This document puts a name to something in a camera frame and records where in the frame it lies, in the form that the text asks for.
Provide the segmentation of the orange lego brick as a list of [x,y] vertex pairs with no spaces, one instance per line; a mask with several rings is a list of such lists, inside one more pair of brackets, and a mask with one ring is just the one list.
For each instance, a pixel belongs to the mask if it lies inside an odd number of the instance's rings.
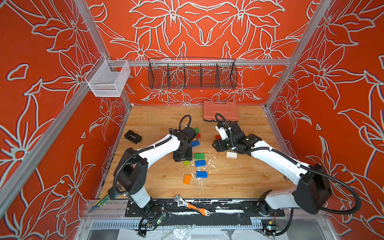
[[191,175],[185,175],[183,183],[186,184],[186,185],[189,185],[190,182],[191,182],[191,178],[192,178]]

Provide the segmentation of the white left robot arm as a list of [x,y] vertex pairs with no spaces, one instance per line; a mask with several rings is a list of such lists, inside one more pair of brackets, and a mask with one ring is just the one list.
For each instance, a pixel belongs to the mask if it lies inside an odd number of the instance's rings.
[[126,149],[114,171],[109,194],[112,197],[127,195],[139,208],[145,208],[151,201],[145,188],[148,169],[168,154],[173,154],[175,162],[191,161],[191,142],[196,137],[197,133],[191,127],[183,130],[169,129],[168,135],[146,148]]

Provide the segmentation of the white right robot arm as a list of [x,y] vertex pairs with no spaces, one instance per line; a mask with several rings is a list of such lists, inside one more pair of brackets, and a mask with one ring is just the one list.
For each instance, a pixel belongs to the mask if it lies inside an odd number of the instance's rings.
[[235,151],[268,164],[290,180],[295,187],[286,190],[268,190],[260,196],[259,207],[262,215],[272,210],[297,209],[315,215],[331,197],[329,180],[324,177],[325,170],[318,164],[313,166],[293,159],[273,148],[260,137],[245,135],[237,123],[227,125],[219,122],[216,131],[220,138],[213,142],[217,152]]

